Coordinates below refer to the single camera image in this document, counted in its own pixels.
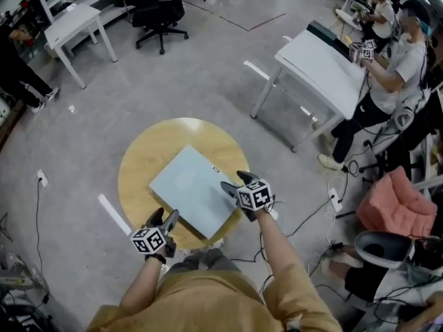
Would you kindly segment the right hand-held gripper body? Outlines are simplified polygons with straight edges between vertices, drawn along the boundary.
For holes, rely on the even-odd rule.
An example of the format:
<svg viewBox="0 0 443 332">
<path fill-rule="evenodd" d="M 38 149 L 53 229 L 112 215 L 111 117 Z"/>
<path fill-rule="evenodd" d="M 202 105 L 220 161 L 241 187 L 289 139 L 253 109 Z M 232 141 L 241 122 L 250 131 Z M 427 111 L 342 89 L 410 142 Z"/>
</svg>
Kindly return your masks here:
<svg viewBox="0 0 443 332">
<path fill-rule="evenodd" d="M 237 188 L 237 201 L 248 220 L 253 222 L 257 211 L 270 208 L 274 195 L 270 185 L 264 179 L 258 179 Z"/>
</svg>

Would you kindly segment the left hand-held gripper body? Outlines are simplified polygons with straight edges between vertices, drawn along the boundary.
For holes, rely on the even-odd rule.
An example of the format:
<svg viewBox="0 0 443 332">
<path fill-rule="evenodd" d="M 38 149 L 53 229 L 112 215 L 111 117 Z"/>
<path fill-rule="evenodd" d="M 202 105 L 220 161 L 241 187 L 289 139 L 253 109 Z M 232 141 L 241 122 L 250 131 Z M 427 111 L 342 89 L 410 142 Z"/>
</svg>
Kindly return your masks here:
<svg viewBox="0 0 443 332">
<path fill-rule="evenodd" d="M 173 230 L 174 224 L 164 224 L 156 227 L 143 227 L 136 231 L 131 240 L 137 251 L 145 255 L 153 255 L 159 253 L 164 248 L 165 256 L 173 258 L 177 245 L 174 239 L 169 236 Z"/>
</svg>

